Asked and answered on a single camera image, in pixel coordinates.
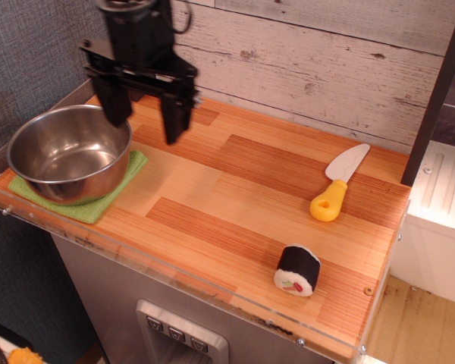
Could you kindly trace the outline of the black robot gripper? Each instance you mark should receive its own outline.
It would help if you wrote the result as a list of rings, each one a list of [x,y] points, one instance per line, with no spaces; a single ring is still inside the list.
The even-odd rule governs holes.
[[[189,129],[196,105],[197,69],[174,51],[175,36],[186,33],[174,26],[170,7],[100,7],[107,39],[83,39],[86,72],[108,121],[115,127],[132,113],[129,89],[160,98],[165,139],[177,142]]]

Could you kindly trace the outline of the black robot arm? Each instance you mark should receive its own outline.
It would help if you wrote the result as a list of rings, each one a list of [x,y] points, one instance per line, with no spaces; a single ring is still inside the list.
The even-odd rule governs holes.
[[[198,102],[196,67],[174,51],[169,1],[97,1],[108,39],[85,39],[85,67],[108,121],[116,127],[144,95],[159,99],[165,139],[171,145],[190,126]]]

